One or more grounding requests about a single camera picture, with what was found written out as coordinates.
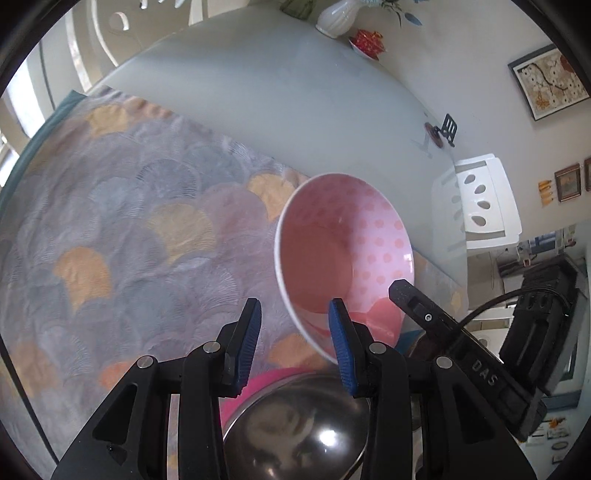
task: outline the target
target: white table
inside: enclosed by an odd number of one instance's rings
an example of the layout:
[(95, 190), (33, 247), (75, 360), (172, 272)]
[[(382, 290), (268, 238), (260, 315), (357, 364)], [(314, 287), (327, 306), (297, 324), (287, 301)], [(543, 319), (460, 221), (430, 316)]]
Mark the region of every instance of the white table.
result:
[(413, 247), (466, 285), (451, 148), (437, 121), (378, 64), (308, 23), (257, 5), (163, 39), (102, 85), (138, 95), (312, 176), (356, 175), (392, 202)]

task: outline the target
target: framed picture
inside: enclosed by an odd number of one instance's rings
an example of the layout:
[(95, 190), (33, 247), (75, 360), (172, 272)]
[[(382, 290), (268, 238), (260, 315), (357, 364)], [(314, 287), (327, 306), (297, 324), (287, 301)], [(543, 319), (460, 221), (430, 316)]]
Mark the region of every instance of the framed picture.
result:
[(536, 121), (589, 98), (569, 61), (555, 45), (513, 61), (509, 68)]
[(557, 171), (554, 178), (559, 202), (581, 195), (581, 168), (578, 163)]
[(591, 158), (585, 160), (584, 163), (584, 174), (585, 174), (585, 190), (591, 192)]

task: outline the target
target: patterned tablecloth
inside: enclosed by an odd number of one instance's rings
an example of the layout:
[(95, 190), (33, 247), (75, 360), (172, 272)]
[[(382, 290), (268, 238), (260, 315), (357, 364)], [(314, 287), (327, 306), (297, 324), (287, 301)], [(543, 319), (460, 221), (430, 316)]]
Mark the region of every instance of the patterned tablecloth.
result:
[[(57, 113), (0, 196), (0, 333), (58, 457), (139, 356), (187, 354), (248, 297), (263, 311), (252, 375), (327, 366), (290, 320), (273, 265), (278, 216), (306, 177), (114, 90)], [(418, 254), (415, 270), (449, 313), (465, 309), (463, 289)], [(0, 418), (49, 478), (4, 364)], [(174, 434), (169, 450), (173, 478)]]

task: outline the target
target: pink bowl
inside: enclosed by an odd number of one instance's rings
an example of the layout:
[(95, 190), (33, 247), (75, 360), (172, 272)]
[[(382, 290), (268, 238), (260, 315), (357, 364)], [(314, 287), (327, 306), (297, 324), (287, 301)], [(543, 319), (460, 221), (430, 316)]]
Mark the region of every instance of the pink bowl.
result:
[(388, 287), (399, 278), (414, 282), (413, 251), (398, 213), (378, 190), (342, 173), (300, 185), (279, 218), (274, 255), (287, 310), (323, 357), (336, 363), (327, 317), (335, 297), (374, 339), (396, 344), (403, 315)]

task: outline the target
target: bowl rim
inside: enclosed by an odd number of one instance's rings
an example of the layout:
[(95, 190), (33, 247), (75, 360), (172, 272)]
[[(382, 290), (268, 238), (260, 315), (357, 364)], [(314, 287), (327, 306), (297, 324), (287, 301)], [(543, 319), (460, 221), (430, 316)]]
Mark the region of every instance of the bowl rim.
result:
[[(293, 375), (288, 375), (287, 377), (281, 378), (262, 389), (254, 392), (250, 397), (248, 397), (240, 406), (234, 411), (234, 413), (230, 416), (226, 425), (222, 425), (222, 442), (226, 442), (226, 438), (232, 430), (232, 427), (236, 424), (238, 419), (246, 413), (246, 411), (252, 407), (255, 403), (262, 400), (267, 394), (272, 391), (277, 390), (278, 388), (284, 387), (292, 382), (296, 382), (299, 380), (303, 380), (305, 378), (330, 378), (331, 380), (338, 380), (341, 383), (340, 375), (337, 371), (329, 371), (329, 370), (319, 370), (319, 371), (307, 371), (307, 372), (295, 372)], [(369, 398), (365, 399), (368, 403), (368, 414), (371, 415), (371, 402)], [(359, 452), (359, 456), (355, 460), (355, 463), (348, 469), (348, 471), (339, 479), (339, 480), (346, 480), (350, 478), (358, 469), (361, 468), (363, 464), (363, 458), (365, 456), (365, 452), (367, 450), (368, 444), (367, 439), (365, 440), (365, 444)]]
[[(291, 321), (293, 323), (295, 323), (296, 328), (302, 334), (302, 336), (304, 337), (304, 339), (306, 339), (306, 341), (324, 359), (328, 360), (329, 362), (331, 362), (331, 363), (333, 363), (335, 365), (338, 365), (339, 363), (337, 362), (336, 357), (333, 358), (327, 352), (325, 352), (324, 349), (312, 338), (312, 336), (308, 333), (308, 331), (306, 331), (306, 328), (304, 328), (304, 326), (302, 325), (302, 322), (298, 318), (297, 313), (296, 313), (296, 310), (293, 307), (293, 304), (292, 304), (292, 302), (290, 300), (289, 294), (287, 293), (287, 288), (285, 286), (285, 279), (284, 279), (284, 276), (283, 276), (283, 270), (281, 268), (281, 231), (282, 231), (283, 223), (285, 221), (285, 216), (287, 214), (287, 211), (289, 210), (289, 207), (291, 206), (291, 203), (296, 198), (296, 196), (300, 192), (300, 190), (304, 189), (310, 182), (313, 182), (313, 181), (316, 181), (318, 179), (321, 179), (322, 177), (334, 176), (334, 175), (350, 177), (352, 179), (362, 181), (368, 187), (374, 189), (386, 202), (388, 202), (388, 204), (392, 207), (392, 210), (394, 210), (394, 212), (396, 212), (396, 215), (398, 215), (399, 218), (400, 218), (400, 215), (398, 214), (398, 211), (396, 210), (396, 208), (394, 208), (394, 205), (392, 205), (392, 203), (390, 202), (390, 200), (388, 200), (386, 198), (386, 196), (382, 192), (380, 192), (376, 187), (374, 187), (373, 185), (371, 185), (370, 183), (368, 183), (364, 179), (360, 179), (359, 177), (356, 177), (354, 175), (350, 175), (348, 173), (336, 172), (336, 171), (328, 172), (328, 173), (321, 173), (319, 175), (315, 175), (313, 177), (310, 177), (304, 183), (301, 183), (294, 190), (294, 192), (291, 194), (291, 196), (289, 197), (289, 199), (285, 203), (285, 205), (283, 207), (283, 210), (281, 211), (281, 214), (279, 215), (279, 221), (277, 222), (277, 229), (275, 230), (275, 239), (274, 239), (274, 244), (273, 244), (273, 262), (275, 264), (274, 265), (275, 266), (275, 276), (277, 278), (277, 284), (279, 285), (279, 291), (281, 293), (281, 299), (283, 300), (283, 303), (285, 304), (285, 308), (287, 308), (287, 311), (290, 314)], [(406, 230), (406, 227), (404, 228), (404, 233), (406, 234), (406, 237), (408, 238), (408, 232)], [(410, 283), (411, 283), (411, 285), (414, 285), (414, 256), (413, 255), (411, 255), (411, 263), (412, 263), (413, 269), (412, 269), (412, 272), (411, 272), (412, 281)]]
[[(222, 433), (223, 437), (226, 437), (226, 433), (240, 415), (248, 408), (252, 403), (257, 401), (261, 392), (266, 392), (272, 385), (279, 386), (283, 380), (295, 377), (297, 375), (311, 374), (311, 373), (322, 373), (322, 371), (315, 371), (305, 367), (285, 367), (285, 368), (272, 368), (266, 372), (259, 373), (253, 378), (249, 378), (246, 387), (242, 389), (240, 395), (236, 398), (227, 398), (224, 403), (220, 402), (220, 418), (222, 419)], [(264, 385), (257, 390), (251, 389), (253, 382), (260, 380), (261, 377), (265, 377)], [(226, 402), (233, 402), (235, 406), (230, 407), (230, 413), (224, 413), (224, 404)]]

